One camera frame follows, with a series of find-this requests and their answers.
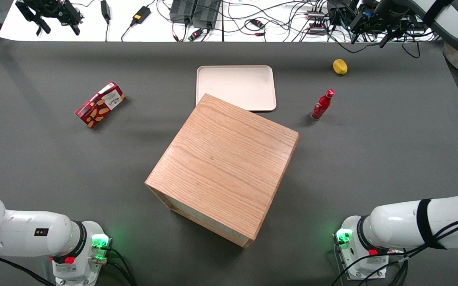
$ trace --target gray table surface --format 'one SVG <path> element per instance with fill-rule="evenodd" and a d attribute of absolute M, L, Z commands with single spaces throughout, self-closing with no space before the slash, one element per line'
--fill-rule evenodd
<path fill-rule="evenodd" d="M 331 232 L 345 217 L 458 195 L 458 91 L 441 43 L 420 46 L 415 60 L 394 44 L 349 54 L 325 43 L 0 39 L 0 199 L 100 223 L 142 286 L 329 285 Z M 334 74 L 336 58 L 347 75 Z M 255 64 L 273 68 L 278 102 L 260 115 L 301 137 L 255 244 L 242 250 L 169 211 L 144 181 L 193 110 L 196 69 Z M 89 130 L 73 112 L 109 80 L 127 100 Z M 311 123 L 327 89 L 332 106 Z M 43 257 L 12 260 L 43 274 Z M 394 271 L 369 284 L 386 285 Z M 99 285 L 124 284 L 103 269 Z M 0 285 L 38 283 L 0 263 Z M 406 285 L 458 285 L 458 250 L 416 256 Z"/>

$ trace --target yellow lemon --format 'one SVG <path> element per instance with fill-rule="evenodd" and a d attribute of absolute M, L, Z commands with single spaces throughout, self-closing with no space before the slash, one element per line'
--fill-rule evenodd
<path fill-rule="evenodd" d="M 333 62 L 333 70 L 335 70 L 335 72 L 338 74 L 346 74 L 347 64 L 344 62 L 344 60 L 338 58 Z"/>

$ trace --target white tray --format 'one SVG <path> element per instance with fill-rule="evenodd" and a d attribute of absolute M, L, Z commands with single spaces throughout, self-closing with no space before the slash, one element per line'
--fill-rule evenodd
<path fill-rule="evenodd" d="M 199 67 L 196 105 L 206 93 L 249 111 L 271 111 L 277 107 L 269 66 Z"/>

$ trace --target green light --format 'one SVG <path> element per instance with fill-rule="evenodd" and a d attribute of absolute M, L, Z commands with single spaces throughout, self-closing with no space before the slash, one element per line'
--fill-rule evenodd
<path fill-rule="evenodd" d="M 340 230 L 337 231 L 336 237 L 338 239 L 338 243 L 346 244 L 349 242 L 351 237 L 353 237 L 353 231 L 347 228 L 341 228 Z"/>
<path fill-rule="evenodd" d="M 106 234 L 96 234 L 91 237 L 91 245 L 95 247 L 106 247 L 109 244 L 109 237 Z"/>

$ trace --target red button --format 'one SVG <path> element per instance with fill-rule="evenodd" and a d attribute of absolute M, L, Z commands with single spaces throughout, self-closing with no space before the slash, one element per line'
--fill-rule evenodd
<path fill-rule="evenodd" d="M 65 258 L 66 264 L 72 264 L 74 261 L 75 261 L 75 257 L 66 257 Z"/>

